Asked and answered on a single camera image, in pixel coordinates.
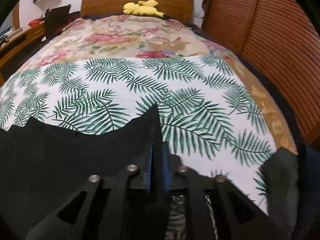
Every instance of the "yellow plush toy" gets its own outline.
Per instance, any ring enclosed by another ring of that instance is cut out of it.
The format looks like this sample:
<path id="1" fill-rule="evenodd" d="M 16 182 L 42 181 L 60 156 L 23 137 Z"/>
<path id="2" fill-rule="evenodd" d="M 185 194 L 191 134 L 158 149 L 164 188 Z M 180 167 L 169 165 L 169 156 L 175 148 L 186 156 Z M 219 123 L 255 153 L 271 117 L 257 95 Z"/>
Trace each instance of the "yellow plush toy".
<path id="1" fill-rule="evenodd" d="M 155 0 L 149 0 L 147 2 L 139 1 L 138 4 L 129 2 L 123 6 L 123 13 L 128 15 L 157 15 L 163 18 L 164 13 L 158 12 L 157 9 L 154 8 L 157 5 L 158 3 Z"/>

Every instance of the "blue strip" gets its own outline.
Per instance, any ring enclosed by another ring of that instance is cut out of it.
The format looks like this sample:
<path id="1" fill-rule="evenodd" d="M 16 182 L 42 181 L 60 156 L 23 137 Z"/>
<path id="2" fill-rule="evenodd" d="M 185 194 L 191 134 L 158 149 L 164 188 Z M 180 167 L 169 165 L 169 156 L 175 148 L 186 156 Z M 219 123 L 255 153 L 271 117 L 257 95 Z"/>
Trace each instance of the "blue strip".
<path id="1" fill-rule="evenodd" d="M 170 171 L 169 171 L 169 163 L 167 160 L 167 152 L 166 147 L 162 145 L 162 160 L 163 160 L 163 183 L 164 189 L 166 192 L 170 190 Z"/>
<path id="2" fill-rule="evenodd" d="M 150 194 L 150 187 L 151 187 L 151 165 L 152 165 L 152 154 L 153 154 L 153 142 L 151 143 L 150 152 L 149 152 L 149 159 L 148 159 L 148 170 L 147 170 L 147 193 Z"/>

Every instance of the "dark blanket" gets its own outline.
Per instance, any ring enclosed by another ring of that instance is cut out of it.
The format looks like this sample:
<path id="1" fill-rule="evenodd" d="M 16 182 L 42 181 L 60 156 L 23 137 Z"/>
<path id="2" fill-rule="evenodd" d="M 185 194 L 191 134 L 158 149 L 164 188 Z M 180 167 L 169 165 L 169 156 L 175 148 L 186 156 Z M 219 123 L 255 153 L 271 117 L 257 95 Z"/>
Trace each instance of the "dark blanket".
<path id="1" fill-rule="evenodd" d="M 81 134 L 34 118 L 25 127 L 0 129 L 1 239 L 8 239 L 2 237 L 3 230 L 9 229 L 24 239 L 91 174 L 115 175 L 147 154 L 156 118 L 158 111 L 153 107 L 103 135 Z"/>
<path id="2" fill-rule="evenodd" d="M 281 147 L 265 161 L 261 172 L 267 179 L 268 214 L 290 239 L 297 221 L 297 157 Z"/>
<path id="3" fill-rule="evenodd" d="M 294 240 L 320 239 L 320 153 L 299 147 L 299 205 Z"/>

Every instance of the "black chair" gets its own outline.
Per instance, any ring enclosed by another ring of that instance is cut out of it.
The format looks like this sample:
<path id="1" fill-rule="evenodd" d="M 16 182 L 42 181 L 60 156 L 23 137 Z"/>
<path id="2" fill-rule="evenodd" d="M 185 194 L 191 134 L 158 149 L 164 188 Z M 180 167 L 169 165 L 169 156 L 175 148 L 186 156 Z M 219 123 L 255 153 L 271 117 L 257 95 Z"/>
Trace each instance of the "black chair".
<path id="1" fill-rule="evenodd" d="M 58 28 L 68 24 L 70 8 L 71 4 L 53 9 L 47 9 L 44 14 L 44 34 L 48 41 L 54 37 L 54 34 Z"/>

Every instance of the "palm leaf print blanket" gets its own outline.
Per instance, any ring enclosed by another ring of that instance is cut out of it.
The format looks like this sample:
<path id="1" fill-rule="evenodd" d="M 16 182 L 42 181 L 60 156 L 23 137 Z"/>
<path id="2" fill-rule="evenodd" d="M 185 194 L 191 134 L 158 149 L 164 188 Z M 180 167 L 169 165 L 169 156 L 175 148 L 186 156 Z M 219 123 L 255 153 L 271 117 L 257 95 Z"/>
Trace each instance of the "palm leaf print blanket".
<path id="1" fill-rule="evenodd" d="M 276 151 L 246 87 L 217 54 L 100 58 L 25 68 L 0 90 L 0 127 L 42 122 L 102 134 L 157 104 L 171 152 L 200 174 L 227 174 L 266 211 L 259 166 Z"/>

